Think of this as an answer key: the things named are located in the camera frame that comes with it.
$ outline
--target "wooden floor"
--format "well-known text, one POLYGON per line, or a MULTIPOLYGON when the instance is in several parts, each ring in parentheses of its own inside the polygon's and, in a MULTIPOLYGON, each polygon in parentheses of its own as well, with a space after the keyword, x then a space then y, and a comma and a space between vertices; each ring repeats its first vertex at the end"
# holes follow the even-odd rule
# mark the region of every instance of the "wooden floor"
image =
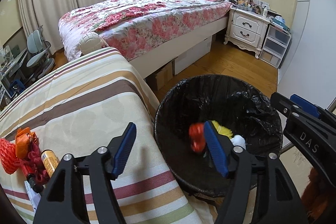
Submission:
POLYGON ((64 49, 61 49, 55 53, 55 66, 53 67, 52 71, 58 69, 59 67, 63 66, 64 64, 68 63, 67 58, 64 55, 64 49))
MULTIPOLYGON (((63 51, 58 51, 54 58, 56 65, 53 70, 68 62, 63 51)), ((230 42, 223 45, 221 41, 215 41, 208 54, 174 76, 162 89, 154 93, 159 101, 162 101, 166 93, 180 80, 212 73, 244 80, 268 97, 277 91, 278 70, 276 68, 256 59, 254 52, 242 51, 230 42)))

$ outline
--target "drawer handle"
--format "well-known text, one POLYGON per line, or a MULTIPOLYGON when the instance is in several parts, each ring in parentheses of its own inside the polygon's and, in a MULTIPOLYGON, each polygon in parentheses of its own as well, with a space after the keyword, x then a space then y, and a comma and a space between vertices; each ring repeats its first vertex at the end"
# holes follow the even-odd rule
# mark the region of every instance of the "drawer handle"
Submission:
POLYGON ((243 22, 243 25, 245 26, 245 24, 248 24, 250 28, 252 28, 252 25, 250 25, 249 23, 247 22, 243 22))
POLYGON ((240 31, 240 33, 241 33, 244 37, 249 37, 249 36, 250 36, 249 34, 244 35, 242 31, 240 31))

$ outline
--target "black trash bag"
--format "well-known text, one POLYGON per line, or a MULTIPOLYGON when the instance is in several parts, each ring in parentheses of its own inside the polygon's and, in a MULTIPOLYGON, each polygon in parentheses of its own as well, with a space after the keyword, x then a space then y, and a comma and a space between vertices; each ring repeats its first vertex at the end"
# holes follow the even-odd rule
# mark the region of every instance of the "black trash bag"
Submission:
MULTIPOLYGON (((270 100, 252 85, 226 75, 201 75, 173 87, 157 109, 154 137, 181 188, 191 194, 224 197, 230 180, 191 150, 189 126, 215 120, 241 135, 251 154, 280 155, 282 127, 270 100)), ((256 176, 251 187, 256 186, 256 176)))

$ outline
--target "bed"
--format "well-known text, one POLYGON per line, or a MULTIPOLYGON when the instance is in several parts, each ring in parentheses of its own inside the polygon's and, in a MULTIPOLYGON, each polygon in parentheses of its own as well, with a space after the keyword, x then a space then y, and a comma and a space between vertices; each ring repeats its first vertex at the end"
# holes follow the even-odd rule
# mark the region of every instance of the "bed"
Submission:
MULTIPOLYGON (((59 159, 67 153, 79 157, 108 145, 132 121, 137 137, 124 173, 112 181, 126 223, 213 224, 215 209, 184 195, 155 143, 152 121, 158 105, 133 66, 108 47, 67 63, 27 88, 1 112, 0 138, 15 142, 17 129, 30 127, 41 150, 51 149, 59 159)), ((8 175, 0 165, 5 194, 32 223, 35 211, 24 180, 21 170, 8 175)), ((96 224, 87 176, 84 192, 90 222, 96 224)))
POLYGON ((81 56, 79 41, 93 31, 145 78, 226 28, 230 6, 224 0, 107 0, 65 14, 59 32, 69 61, 81 56))

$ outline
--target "white box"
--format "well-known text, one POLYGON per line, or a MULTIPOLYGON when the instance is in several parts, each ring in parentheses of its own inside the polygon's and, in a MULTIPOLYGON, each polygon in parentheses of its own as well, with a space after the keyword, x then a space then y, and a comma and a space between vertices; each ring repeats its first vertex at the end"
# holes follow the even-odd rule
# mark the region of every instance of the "white box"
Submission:
POLYGON ((174 62, 174 75, 180 73, 185 68, 188 68, 192 63, 196 62, 198 59, 210 52, 211 39, 212 36, 208 37, 207 39, 203 40, 202 42, 196 44, 186 52, 179 55, 174 62))

